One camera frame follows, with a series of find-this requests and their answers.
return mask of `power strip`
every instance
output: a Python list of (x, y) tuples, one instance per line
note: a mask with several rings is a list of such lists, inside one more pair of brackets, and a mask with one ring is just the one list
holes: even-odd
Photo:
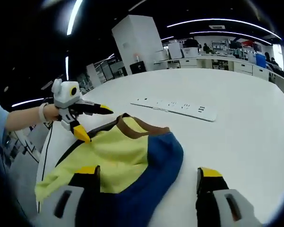
[(133, 105), (150, 107), (156, 110), (178, 113), (185, 116), (199, 118), (205, 121), (214, 122), (217, 113), (204, 105), (195, 105), (184, 102), (168, 102), (154, 98), (137, 98), (131, 102)]

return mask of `wrist bracelet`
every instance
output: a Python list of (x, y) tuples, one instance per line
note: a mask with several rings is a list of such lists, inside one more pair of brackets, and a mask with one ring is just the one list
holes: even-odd
[(44, 115), (44, 107), (48, 105), (48, 103), (42, 103), (41, 106), (39, 106), (39, 118), (41, 122), (47, 122), (45, 115)]

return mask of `person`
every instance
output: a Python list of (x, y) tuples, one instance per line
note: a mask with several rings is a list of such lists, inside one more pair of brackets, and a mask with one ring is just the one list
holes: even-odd
[[(8, 131), (21, 130), (41, 123), (44, 120), (55, 121), (58, 119), (58, 116), (59, 110), (54, 104), (43, 104), (40, 107), (16, 110), (10, 113), (0, 106), (0, 146), (2, 146), (4, 137)], [(7, 214), (13, 220), (11, 224), (19, 224), (19, 226), (23, 227), (31, 226), (25, 214), (21, 212), (17, 204), (19, 202), (13, 196), (7, 173), (8, 170), (0, 154), (0, 213)]]
[(278, 66), (278, 64), (275, 61), (275, 58), (271, 58), (271, 63)]
[(206, 43), (204, 43), (203, 51), (206, 52), (206, 53), (212, 52), (212, 50), (210, 50), (210, 48), (207, 46)]
[(268, 52), (265, 52), (265, 57), (266, 57), (266, 62), (271, 63), (270, 54)]
[[(8, 131), (18, 131), (41, 123), (42, 120), (39, 114), (40, 108), (41, 107), (33, 107), (9, 113), (0, 105), (0, 145), (2, 145), (3, 137)], [(55, 121), (58, 119), (59, 110), (54, 104), (44, 105), (42, 109), (47, 121)]]

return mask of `window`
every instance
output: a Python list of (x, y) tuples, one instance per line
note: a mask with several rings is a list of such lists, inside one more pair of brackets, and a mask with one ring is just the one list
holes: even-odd
[(278, 63), (279, 67), (284, 69), (283, 52), (282, 52), (281, 45), (279, 44), (273, 45), (273, 54), (274, 54), (275, 61)]

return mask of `human hand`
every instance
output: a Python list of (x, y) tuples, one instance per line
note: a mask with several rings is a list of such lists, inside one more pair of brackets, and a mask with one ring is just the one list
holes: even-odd
[(48, 104), (43, 109), (47, 121), (56, 121), (59, 116), (59, 109), (54, 104)]

